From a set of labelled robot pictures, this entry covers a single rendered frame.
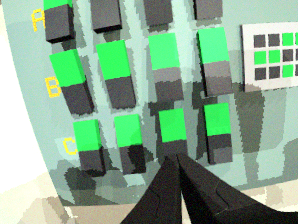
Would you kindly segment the grey-green switch panel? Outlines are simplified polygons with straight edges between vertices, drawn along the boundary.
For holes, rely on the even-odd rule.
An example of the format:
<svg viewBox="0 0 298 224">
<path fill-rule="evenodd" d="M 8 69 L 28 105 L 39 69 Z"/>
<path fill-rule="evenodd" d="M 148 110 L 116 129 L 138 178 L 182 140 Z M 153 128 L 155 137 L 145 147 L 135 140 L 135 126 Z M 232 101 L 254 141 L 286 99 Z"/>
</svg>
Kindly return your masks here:
<svg viewBox="0 0 298 224">
<path fill-rule="evenodd" d="M 298 180 L 298 0 L 1 0 L 63 206 L 137 204 L 169 155 Z"/>
</svg>

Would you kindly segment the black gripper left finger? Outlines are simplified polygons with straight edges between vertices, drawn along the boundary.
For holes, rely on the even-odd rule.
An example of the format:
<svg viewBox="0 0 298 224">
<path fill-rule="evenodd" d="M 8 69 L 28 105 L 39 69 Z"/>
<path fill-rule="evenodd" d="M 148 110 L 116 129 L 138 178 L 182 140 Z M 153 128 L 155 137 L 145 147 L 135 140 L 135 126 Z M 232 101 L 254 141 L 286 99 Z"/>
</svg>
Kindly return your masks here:
<svg viewBox="0 0 298 224">
<path fill-rule="evenodd" d="M 182 224 L 182 194 L 177 155 L 166 157 L 144 196 L 120 224 Z"/>
</svg>

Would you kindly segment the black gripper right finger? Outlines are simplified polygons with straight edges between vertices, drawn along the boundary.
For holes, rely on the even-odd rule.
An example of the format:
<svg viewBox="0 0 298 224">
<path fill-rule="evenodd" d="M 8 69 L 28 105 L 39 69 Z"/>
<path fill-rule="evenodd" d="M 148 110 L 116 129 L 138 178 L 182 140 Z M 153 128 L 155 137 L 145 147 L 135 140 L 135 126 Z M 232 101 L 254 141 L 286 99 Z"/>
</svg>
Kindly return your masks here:
<svg viewBox="0 0 298 224">
<path fill-rule="evenodd" d="M 192 224 L 298 224 L 297 212 L 279 212 L 234 189 L 185 153 L 177 153 L 181 193 Z"/>
</svg>

